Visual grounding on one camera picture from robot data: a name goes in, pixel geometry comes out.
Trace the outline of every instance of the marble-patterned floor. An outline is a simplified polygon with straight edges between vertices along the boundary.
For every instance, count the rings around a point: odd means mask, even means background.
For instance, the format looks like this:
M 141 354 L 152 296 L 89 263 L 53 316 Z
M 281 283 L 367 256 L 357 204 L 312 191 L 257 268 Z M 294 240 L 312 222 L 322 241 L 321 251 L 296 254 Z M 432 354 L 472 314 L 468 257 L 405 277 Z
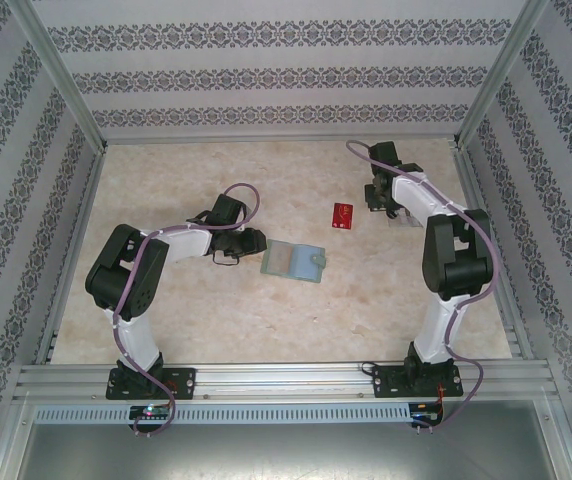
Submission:
M 464 204 L 446 140 L 397 142 L 438 188 Z M 164 360 L 172 363 L 395 360 L 421 327 L 429 292 L 421 274 L 422 228 L 388 225 L 370 213 L 370 166 L 343 142 L 111 146 L 53 363 L 117 359 L 108 320 L 84 279 L 119 223 L 140 229 L 181 223 L 213 206 L 235 182 L 254 184 L 262 206 L 250 226 L 268 238 L 324 247 L 320 284 L 260 274 L 262 255 L 237 267 L 191 258 L 165 267 L 150 308 Z M 234 196 L 253 204 L 252 193 Z M 354 205 L 352 230 L 331 227 L 335 202 Z M 476 358 L 510 357 L 494 299 L 473 305 L 456 349 Z

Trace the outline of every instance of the wall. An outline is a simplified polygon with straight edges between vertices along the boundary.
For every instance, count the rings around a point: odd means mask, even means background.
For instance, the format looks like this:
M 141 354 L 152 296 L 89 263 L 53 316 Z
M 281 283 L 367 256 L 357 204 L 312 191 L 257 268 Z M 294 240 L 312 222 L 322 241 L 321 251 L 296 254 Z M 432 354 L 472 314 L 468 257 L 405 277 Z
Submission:
M 14 367 L 35 359 L 95 162 L 0 1 L 0 418 Z
M 468 153 L 572 426 L 572 0 L 548 4 Z
M 454 134 L 524 0 L 34 6 L 109 140 Z

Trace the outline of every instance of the enclosure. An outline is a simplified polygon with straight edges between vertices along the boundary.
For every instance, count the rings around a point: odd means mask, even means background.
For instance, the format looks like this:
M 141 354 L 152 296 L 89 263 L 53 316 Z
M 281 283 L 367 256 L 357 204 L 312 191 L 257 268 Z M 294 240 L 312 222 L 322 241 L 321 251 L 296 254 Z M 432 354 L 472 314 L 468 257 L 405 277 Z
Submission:
M 430 399 L 361 370 L 401 364 L 428 291 L 423 229 L 368 211 L 349 139 L 394 140 L 490 217 L 500 281 L 454 342 L 484 381 L 434 435 L 404 423 Z M 236 182 L 252 227 L 325 248 L 321 283 L 261 255 L 167 266 L 153 334 L 194 396 L 135 438 L 85 277 L 116 225 Z M 572 0 L 0 0 L 0 478 L 437 474 L 572 478 Z

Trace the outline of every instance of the patterned wallpaper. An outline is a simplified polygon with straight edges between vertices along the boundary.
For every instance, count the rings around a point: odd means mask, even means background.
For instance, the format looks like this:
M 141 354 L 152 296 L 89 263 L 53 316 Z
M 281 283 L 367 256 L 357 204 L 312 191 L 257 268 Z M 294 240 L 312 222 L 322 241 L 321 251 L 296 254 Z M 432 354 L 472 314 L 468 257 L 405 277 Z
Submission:
M 551 2 L 469 156 L 518 307 L 572 426 L 572 1 Z
M 0 421 L 35 359 L 95 155 L 0 1 Z
M 103 135 L 132 141 L 454 134 L 524 0 L 96 3 L 34 5 Z

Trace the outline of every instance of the cable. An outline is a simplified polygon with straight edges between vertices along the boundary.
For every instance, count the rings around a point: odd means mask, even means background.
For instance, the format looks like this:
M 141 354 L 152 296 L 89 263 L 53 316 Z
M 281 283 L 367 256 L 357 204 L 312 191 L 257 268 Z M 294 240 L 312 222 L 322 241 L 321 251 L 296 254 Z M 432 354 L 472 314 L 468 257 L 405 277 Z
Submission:
M 259 191 L 249 183 L 235 183 L 234 185 L 231 185 L 230 187 L 228 187 L 224 191 L 224 195 L 228 194 L 228 192 L 230 192 L 231 190 L 233 190 L 234 188 L 237 188 L 237 187 L 249 188 L 255 194 L 255 208 L 247 217 L 243 218 L 239 222 L 234 223 L 232 225 L 210 226 L 210 225 L 181 224 L 181 225 L 173 225 L 170 227 L 162 228 L 160 230 L 155 230 L 154 232 L 151 232 L 148 235 L 146 235 L 146 237 L 142 241 L 142 244 L 139 247 L 139 250 L 137 251 L 137 255 L 135 256 L 135 260 L 133 262 L 133 268 L 130 271 L 130 275 L 128 275 L 128 280 L 126 281 L 126 285 L 124 286 L 124 291 L 122 292 L 122 296 L 119 298 L 119 302 L 117 303 L 117 307 L 115 307 L 115 311 L 113 312 L 113 338 L 115 339 L 115 343 L 117 344 L 117 348 L 119 349 L 121 354 L 124 356 L 124 358 L 128 361 L 128 363 L 130 365 L 132 365 L 132 367 L 138 373 L 142 374 L 149 381 L 153 382 L 166 395 L 168 395 L 168 399 L 169 399 L 168 406 L 170 408 L 170 412 L 168 413 L 168 418 L 166 419 L 166 422 L 164 422 L 162 425 L 159 426 L 159 428 L 153 430 L 152 432 L 144 433 L 144 432 L 137 430 L 137 424 L 139 423 L 140 420 L 142 420 L 144 418 L 144 417 L 137 417 L 135 419 L 135 422 L 133 423 L 133 431 L 135 432 L 135 435 L 137 435 L 137 436 L 145 435 L 147 437 L 151 437 L 153 435 L 158 435 L 161 432 L 163 432 L 164 430 L 166 430 L 169 427 L 169 425 L 172 423 L 173 419 L 175 418 L 175 411 L 177 408 L 177 406 L 175 404 L 175 397 L 174 397 L 173 393 L 170 391 L 170 389 L 166 385 L 164 385 L 162 382 L 157 380 L 155 377 L 150 375 L 146 370 L 144 370 L 135 361 L 131 360 L 128 351 L 126 350 L 126 348 L 124 347 L 124 344 L 122 343 L 121 339 L 119 338 L 119 320 L 120 320 L 119 314 L 122 311 L 122 309 L 124 308 L 124 305 L 126 304 L 126 300 L 128 299 L 128 295 L 130 293 L 130 290 L 133 287 L 133 282 L 135 280 L 135 274 L 137 273 L 137 269 L 139 268 L 139 264 L 142 261 L 142 256 L 144 255 L 144 250 L 146 249 L 146 246 L 148 245 L 148 243 L 153 238 L 155 238 L 158 235 L 161 235 L 162 233 L 176 232 L 176 231 L 180 231 L 180 230 L 235 230 L 235 229 L 241 227 L 242 225 L 245 225 L 246 223 L 250 222 L 252 220 L 252 218 L 255 216 L 255 214 L 257 213 L 257 211 L 259 210 L 259 205 L 261 203 Z
M 449 422 L 451 422 L 454 418 L 456 418 L 462 412 L 462 410 L 466 407 L 466 405 L 468 405 L 468 403 L 471 401 L 471 399 L 475 396 L 475 394 L 477 393 L 477 390 L 479 390 L 479 387 L 481 386 L 482 382 L 484 381 L 484 367 L 482 367 L 482 364 L 479 363 L 477 360 L 473 360 L 472 358 L 462 357 L 461 355 L 455 353 L 453 351 L 453 349 L 450 347 L 450 335 L 451 335 L 451 332 L 453 330 L 453 326 L 455 325 L 455 321 L 457 320 L 457 316 L 458 316 L 461 308 L 465 307 L 466 305 L 470 305 L 471 303 L 478 302 L 479 300 L 481 300 L 483 298 L 486 298 L 495 289 L 495 286 L 497 285 L 497 281 L 499 278 L 499 266 L 500 266 L 499 255 L 497 254 L 497 250 L 495 249 L 493 242 L 491 241 L 490 237 L 486 234 L 484 229 L 482 227 L 480 227 L 477 224 L 477 222 L 475 222 L 472 218 L 470 218 L 464 212 L 462 212 L 461 210 L 456 208 L 450 200 L 448 200 L 439 190 L 437 190 L 435 187 L 433 187 L 430 183 L 425 182 L 424 180 L 416 177 L 415 175 L 412 175 L 411 173 L 404 172 L 403 170 L 400 170 L 399 168 L 391 167 L 390 165 L 386 165 L 385 163 L 378 162 L 377 160 L 373 160 L 372 158 L 369 158 L 366 155 L 355 150 L 352 147 L 352 145 L 359 145 L 360 147 L 364 147 L 366 149 L 369 149 L 370 145 L 367 145 L 364 142 L 360 142 L 358 140 L 348 140 L 346 142 L 346 148 L 353 155 L 356 155 L 357 157 L 361 158 L 362 160 L 366 160 L 367 162 L 369 162 L 369 163 L 371 163 L 377 167 L 383 168 L 384 170 L 388 170 L 389 172 L 393 172 L 394 174 L 399 175 L 400 177 L 407 178 L 408 180 L 410 180 L 414 183 L 417 183 L 420 187 L 424 188 L 424 190 L 426 190 L 431 195 L 433 195 L 437 200 L 442 202 L 443 206 L 445 206 L 451 212 L 455 213 L 460 218 L 462 218 L 482 238 L 482 240 L 486 244 L 486 248 L 488 249 L 490 256 L 491 256 L 491 259 L 492 259 L 493 276 L 492 276 L 491 281 L 488 284 L 488 287 L 486 288 L 486 290 L 479 293 L 478 295 L 475 295 L 474 297 L 470 297 L 470 298 L 468 298 L 462 302 L 459 302 L 455 306 L 455 309 L 453 310 L 453 314 L 451 315 L 450 319 L 448 320 L 448 325 L 446 327 L 446 333 L 444 334 L 444 343 L 445 343 L 446 351 L 455 360 L 459 360 L 461 362 L 466 362 L 466 363 L 470 363 L 471 365 L 475 365 L 477 367 L 477 369 L 479 370 L 479 377 L 477 378 L 477 382 L 475 383 L 475 386 L 472 388 L 470 393 L 466 396 L 466 398 L 461 403 L 459 408 L 457 408 L 457 410 L 455 410 L 453 413 L 451 413 L 442 423 L 440 423 L 437 427 L 435 427 L 435 428 L 438 428 L 438 427 L 441 428 L 441 427 L 444 427 L 445 425 L 447 425 Z

